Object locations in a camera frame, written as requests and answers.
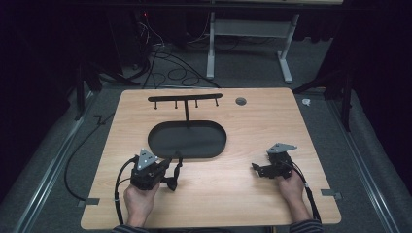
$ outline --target black controller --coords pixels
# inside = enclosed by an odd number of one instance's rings
[[[258,172],[260,177],[274,179],[275,177],[282,176],[285,179],[289,178],[291,176],[293,163],[287,151],[294,149],[296,149],[295,146],[277,143],[267,150],[270,165],[261,167],[255,163],[252,163],[252,166],[255,171]]]
[[[130,183],[140,190],[152,190],[158,183],[167,183],[167,186],[174,191],[178,185],[177,179],[179,169],[182,167],[182,159],[179,159],[174,177],[171,178],[165,178],[164,176],[172,159],[164,159],[159,163],[157,163],[157,160],[157,156],[141,149],[140,156],[138,156],[138,160],[131,170]]]

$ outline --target hook rack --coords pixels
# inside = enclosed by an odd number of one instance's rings
[[[184,101],[186,122],[189,123],[189,106],[188,106],[189,100],[194,100],[195,108],[198,108],[198,105],[197,105],[198,100],[215,99],[216,107],[219,107],[218,99],[222,97],[223,97],[222,94],[217,93],[217,94],[203,94],[203,95],[152,96],[152,97],[149,97],[148,100],[149,102],[154,102],[155,109],[157,109],[157,102],[174,101],[175,109],[178,109],[178,101]]]

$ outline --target metal stand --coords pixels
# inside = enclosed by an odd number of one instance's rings
[[[253,36],[285,38],[284,48],[277,52],[279,64],[286,83],[292,83],[292,75],[286,61],[289,47],[291,46],[294,30],[297,26],[299,14],[293,15],[292,21],[249,21],[236,19],[215,19],[215,13],[210,14],[209,53],[207,58],[206,78],[215,77],[215,36]]]

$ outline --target gray carpet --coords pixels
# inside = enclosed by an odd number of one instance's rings
[[[281,42],[277,40],[259,42],[257,40],[243,42],[233,50],[226,50],[231,48],[231,43],[218,44],[221,50],[217,50],[214,82],[220,87],[287,86],[295,88],[315,78],[329,45],[328,42],[318,44],[311,44],[308,41],[293,42],[288,54],[288,62],[294,81],[293,84],[285,84],[281,77],[280,66],[274,56],[276,51],[274,48],[279,48],[282,45]],[[164,51],[178,55],[198,73],[206,73],[207,52],[205,48],[179,50],[167,46]],[[157,59],[153,72],[167,76],[170,70],[178,67],[170,61]],[[134,72],[129,67],[125,67],[124,70],[126,75],[131,75]],[[172,76],[179,77],[179,72],[182,71],[173,72]],[[162,80],[161,75],[154,75],[154,78],[155,80],[153,77],[148,79],[148,87],[153,88],[153,85],[159,84]],[[182,85],[182,81],[166,80],[164,84],[170,87],[170,85]],[[197,86],[212,85],[200,81]],[[109,120],[106,125],[100,126],[83,144],[82,142],[97,126],[95,115],[102,115],[105,118],[116,110],[120,94],[124,89],[125,87],[120,84],[105,83],[105,87],[100,93],[95,93],[94,98],[89,98],[92,100],[88,102],[90,109],[67,152],[72,154],[79,145],[82,145],[74,153],[68,170],[70,187],[82,197],[87,197],[91,188],[111,121]],[[326,232],[386,232],[368,193],[365,191],[345,135],[340,130],[339,122],[335,120],[330,110],[330,103],[324,100],[322,90],[316,89],[295,95],[295,98],[329,184],[332,189],[340,192],[343,196],[342,199],[336,201],[342,215],[342,221],[338,224],[326,225]],[[302,98],[311,99],[310,107],[301,104]],[[351,135],[356,140],[360,153],[394,213],[399,231],[408,232],[409,229],[412,229],[412,220],[408,215],[412,211],[411,198],[377,141],[373,129],[362,114],[361,105],[356,96],[352,105]],[[42,145],[33,155],[30,163],[1,205],[0,231],[10,232],[16,228],[41,178],[58,154],[66,135],[70,133],[71,128],[76,123],[73,120],[75,115],[76,107],[73,105],[50,130]],[[63,182],[63,171],[61,171],[52,186],[45,205],[34,221],[31,231],[85,232],[80,226],[84,208],[78,207],[78,205],[79,201],[66,190]],[[260,230],[260,228],[235,229],[236,232],[260,232]],[[284,232],[286,229],[280,227],[278,230]]]

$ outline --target metal rail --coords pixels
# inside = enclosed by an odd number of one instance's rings
[[[363,186],[370,198],[370,201],[375,208],[376,214],[381,220],[381,223],[386,232],[400,232],[397,224],[395,222],[394,216],[388,208],[387,202],[382,195],[379,187],[376,182],[373,180],[372,175],[369,172],[369,169],[364,162],[361,153],[358,149],[355,140],[353,139],[350,132],[347,132],[345,127],[340,121],[340,114],[336,104],[333,101],[326,101],[327,106],[329,107],[330,112],[333,114],[336,122],[339,124],[339,128],[344,135],[345,140],[352,152],[352,156],[355,160],[355,167],[360,175],[360,180],[363,183]]]
[[[42,208],[52,191],[55,181],[57,180],[58,175],[64,167],[65,161],[67,161],[68,156],[70,155],[68,154],[68,151],[77,132],[79,131],[79,128],[82,126],[85,120],[86,114],[88,113],[90,107],[92,106],[92,103],[95,100],[95,96],[96,95],[93,95],[92,92],[88,94],[87,99],[90,99],[90,104],[87,106],[85,114],[73,124],[71,131],[63,141],[56,157],[49,165],[48,170],[40,181],[40,184],[34,192],[29,204],[27,205],[27,208],[18,221],[14,232],[31,232],[31,228],[34,225],[37,216],[42,211]]]

